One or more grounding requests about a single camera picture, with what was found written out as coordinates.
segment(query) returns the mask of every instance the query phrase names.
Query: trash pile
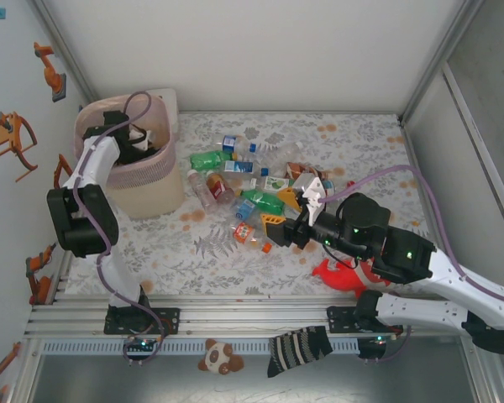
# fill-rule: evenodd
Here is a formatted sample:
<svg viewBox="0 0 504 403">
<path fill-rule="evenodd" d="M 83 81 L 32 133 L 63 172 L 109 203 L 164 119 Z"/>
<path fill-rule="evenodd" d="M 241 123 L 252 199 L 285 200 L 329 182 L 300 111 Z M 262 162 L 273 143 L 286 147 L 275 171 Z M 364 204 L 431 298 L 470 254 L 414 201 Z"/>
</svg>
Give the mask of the trash pile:
<svg viewBox="0 0 504 403">
<path fill-rule="evenodd" d="M 260 214 L 298 216 L 281 196 L 300 174 L 313 173 L 322 180 L 327 195 L 334 194 L 328 172 L 293 162 L 302 150 L 298 141 L 260 152 L 257 144 L 245 137 L 223 135 L 213 137 L 212 146 L 213 151 L 190 156 L 192 169 L 187 177 L 192 189 L 207 214 L 222 208 L 234 216 L 229 230 L 237 242 L 266 254 L 272 244 Z M 232 189 L 231 180 L 239 180 L 239 189 Z"/>
</svg>

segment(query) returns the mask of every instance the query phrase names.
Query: red toy fish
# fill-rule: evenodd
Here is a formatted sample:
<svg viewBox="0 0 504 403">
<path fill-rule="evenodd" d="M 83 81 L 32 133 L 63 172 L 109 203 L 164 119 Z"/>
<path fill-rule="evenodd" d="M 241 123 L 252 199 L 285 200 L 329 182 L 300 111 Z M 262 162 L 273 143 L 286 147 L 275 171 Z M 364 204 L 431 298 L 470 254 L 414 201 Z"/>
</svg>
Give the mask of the red toy fish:
<svg viewBox="0 0 504 403">
<path fill-rule="evenodd" d="M 378 275 L 371 273 L 371 265 L 368 262 L 360 261 L 359 264 L 354 268 L 354 261 L 352 259 L 347 259 L 344 264 L 347 266 L 336 263 L 336 270 L 330 270 L 328 268 L 329 260 L 325 259 L 318 267 L 316 267 L 312 275 L 321 276 L 323 283 L 331 288 L 339 291 L 354 291 L 355 296 L 358 298 L 362 291 L 371 288 L 386 288 L 391 284 L 390 281 L 383 280 Z"/>
</svg>

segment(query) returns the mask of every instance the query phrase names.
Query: teddy bear toy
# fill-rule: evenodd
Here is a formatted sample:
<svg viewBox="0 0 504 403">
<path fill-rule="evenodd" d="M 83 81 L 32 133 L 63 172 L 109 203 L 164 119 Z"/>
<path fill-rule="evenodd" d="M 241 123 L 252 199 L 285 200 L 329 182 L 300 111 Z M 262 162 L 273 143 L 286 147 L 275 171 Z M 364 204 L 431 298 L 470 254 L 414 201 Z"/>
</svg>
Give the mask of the teddy bear toy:
<svg viewBox="0 0 504 403">
<path fill-rule="evenodd" d="M 214 374 L 227 375 L 243 369 L 244 361 L 240 355 L 235 355 L 232 345 L 220 343 L 212 338 L 205 342 L 207 353 L 200 361 L 198 368 L 201 371 L 209 371 Z"/>
</svg>

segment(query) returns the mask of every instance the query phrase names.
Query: bottle cap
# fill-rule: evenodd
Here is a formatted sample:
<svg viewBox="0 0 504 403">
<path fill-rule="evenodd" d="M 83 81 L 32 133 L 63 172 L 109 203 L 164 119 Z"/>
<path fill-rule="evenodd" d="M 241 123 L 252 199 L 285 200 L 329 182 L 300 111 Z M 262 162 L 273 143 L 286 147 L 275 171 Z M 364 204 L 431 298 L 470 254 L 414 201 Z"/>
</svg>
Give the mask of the bottle cap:
<svg viewBox="0 0 504 403">
<path fill-rule="evenodd" d="M 263 252 L 264 254 L 268 254 L 271 249 L 272 245 L 270 243 L 266 243 L 265 245 L 263 245 L 263 249 L 261 250 L 261 252 Z"/>
</svg>

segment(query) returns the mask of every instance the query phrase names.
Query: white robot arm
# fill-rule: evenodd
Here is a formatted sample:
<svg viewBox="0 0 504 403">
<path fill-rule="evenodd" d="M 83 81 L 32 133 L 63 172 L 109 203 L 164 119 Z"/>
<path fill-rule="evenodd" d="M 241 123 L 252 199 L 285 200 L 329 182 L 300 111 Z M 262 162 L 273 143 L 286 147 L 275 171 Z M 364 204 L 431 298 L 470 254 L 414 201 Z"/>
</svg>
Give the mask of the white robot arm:
<svg viewBox="0 0 504 403">
<path fill-rule="evenodd" d="M 265 217 L 265 230 L 273 241 L 303 248 L 314 239 L 357 261 L 369 260 L 372 273 L 382 279 L 411 284 L 447 300 L 401 298 L 367 290 L 354 311 L 360 325 L 446 328 L 471 336 L 481 348 L 504 354 L 504 286 L 456 267 L 449 256 L 419 235 L 390 227 L 390 211 L 365 195 L 349 196 L 334 216 L 324 211 L 325 192 L 312 174 L 302 174 L 293 190 L 302 214 L 282 223 Z"/>
<path fill-rule="evenodd" d="M 108 111 L 103 116 L 105 124 L 87 129 L 81 158 L 69 180 L 47 194 L 50 215 L 60 246 L 93 264 L 101 282 L 110 290 L 105 324 L 118 329 L 114 332 L 138 333 L 152 327 L 155 319 L 162 331 L 160 319 L 150 309 L 147 296 L 117 247 L 118 222 L 104 195 L 116 161 L 134 162 L 155 151 L 146 153 L 135 148 L 145 139 L 131 136 L 129 125 L 134 119 L 120 111 Z"/>
<path fill-rule="evenodd" d="M 113 137 L 106 137 L 97 147 L 93 146 L 96 140 L 97 137 L 90 137 L 84 141 L 82 156 L 76 165 L 75 171 L 64 184 L 63 188 L 72 191 L 77 178 L 80 178 L 79 188 L 85 188 L 87 185 L 94 185 L 100 186 L 103 189 L 106 186 L 110 170 L 119 157 L 119 147 Z M 92 150 L 92 154 L 84 167 L 82 175 L 80 175 L 79 170 L 82 166 L 82 162 L 86 159 L 90 149 Z M 86 255 L 86 260 L 92 267 L 96 267 L 96 259 L 96 254 Z M 123 261 L 118 245 L 113 245 L 110 255 L 102 258 L 102 272 L 106 281 L 119 294 L 131 301 L 139 301 L 139 282 L 132 276 L 130 270 Z M 129 306 L 127 302 L 117 298 L 115 295 L 110 296 L 109 305 L 116 307 Z"/>
</svg>

